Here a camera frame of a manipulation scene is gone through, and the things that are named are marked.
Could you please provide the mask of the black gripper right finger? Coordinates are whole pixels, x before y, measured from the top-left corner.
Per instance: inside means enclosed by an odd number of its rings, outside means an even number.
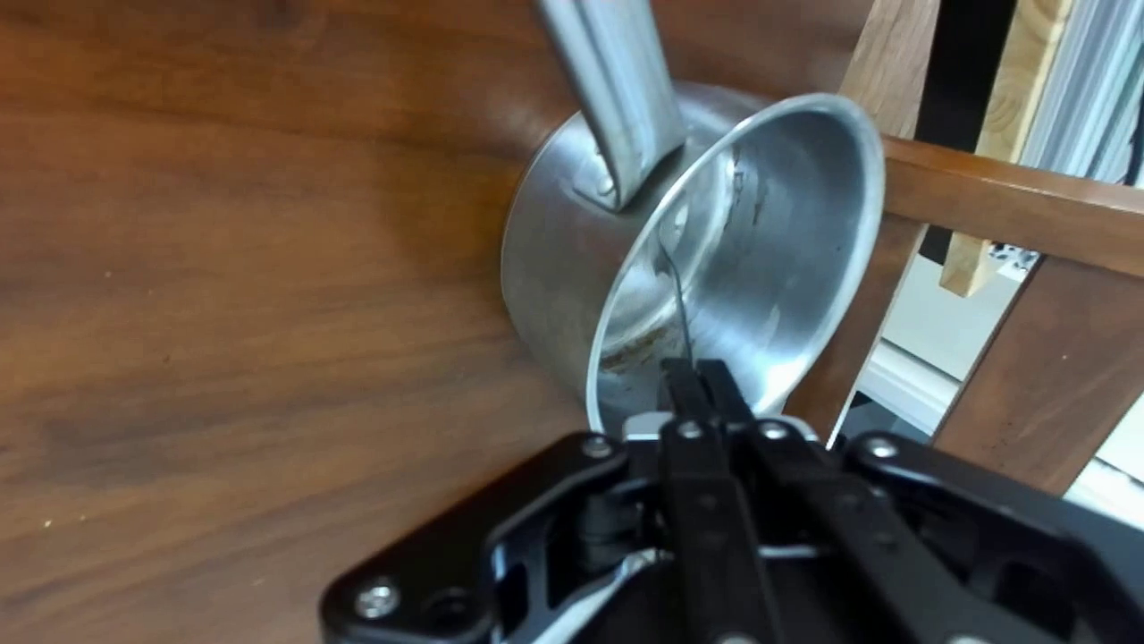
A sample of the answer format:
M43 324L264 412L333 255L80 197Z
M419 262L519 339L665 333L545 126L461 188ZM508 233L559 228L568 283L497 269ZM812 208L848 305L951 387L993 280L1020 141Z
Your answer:
M711 396L795 640L1059 640L1053 606L1004 590L1020 524L957 507L941 481L875 474L875 449L904 455L881 432L832 459L795 420L750 416L734 379Z

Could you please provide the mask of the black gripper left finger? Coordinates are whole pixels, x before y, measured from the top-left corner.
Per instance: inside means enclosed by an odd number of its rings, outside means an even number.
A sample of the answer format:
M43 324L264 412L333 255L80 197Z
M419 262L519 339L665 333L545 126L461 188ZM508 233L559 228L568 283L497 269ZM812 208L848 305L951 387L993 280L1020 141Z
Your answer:
M745 499L696 363L662 365L674 424L662 430L662 499L694 644L763 644L755 548Z

